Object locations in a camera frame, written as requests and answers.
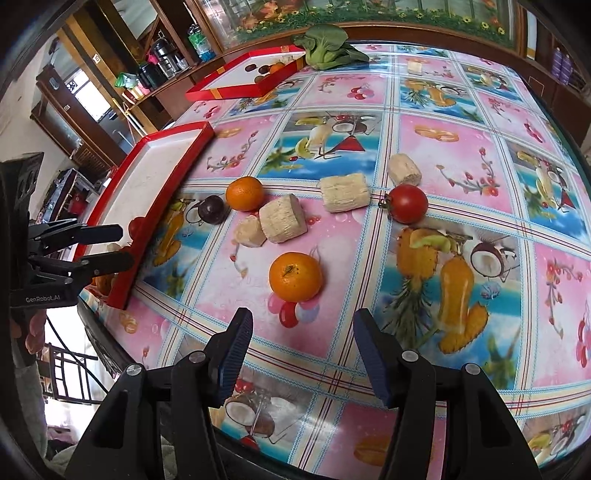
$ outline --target person's hand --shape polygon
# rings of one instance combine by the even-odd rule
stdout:
[[[29,331],[25,339],[25,346],[29,353],[35,354],[45,345],[45,321],[47,319],[46,309],[37,310],[29,322]],[[20,338],[22,330],[18,324],[10,319],[10,336]]]

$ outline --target bok choy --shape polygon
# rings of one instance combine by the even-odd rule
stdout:
[[[293,43],[306,51],[306,63],[315,70],[329,70],[369,57],[347,42],[347,32],[336,25],[310,27],[303,35],[295,35]]]

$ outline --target water bottle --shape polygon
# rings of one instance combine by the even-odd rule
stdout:
[[[189,42],[191,42],[202,61],[211,60],[216,56],[201,28],[196,24],[191,25],[189,28]]]

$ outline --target person's arm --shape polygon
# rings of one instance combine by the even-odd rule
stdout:
[[[29,331],[25,339],[25,345],[30,353],[37,353],[45,345],[45,322],[47,312],[39,310],[29,322]],[[21,328],[15,321],[10,320],[10,333],[13,339],[20,338]],[[43,389],[39,377],[37,363],[30,367],[15,368],[15,381],[18,397],[21,401],[22,414],[27,422],[29,433],[35,442],[35,446],[41,457],[45,457],[47,451],[47,422],[45,420],[45,402],[43,401]]]

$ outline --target white wall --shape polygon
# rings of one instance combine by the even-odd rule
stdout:
[[[49,43],[44,45],[31,60],[22,75],[14,81],[0,102],[0,161],[10,160],[23,153],[44,152],[37,188],[31,196],[29,212],[36,217],[41,209],[49,185],[59,170],[74,164],[49,136],[29,118],[36,90],[35,78]]]

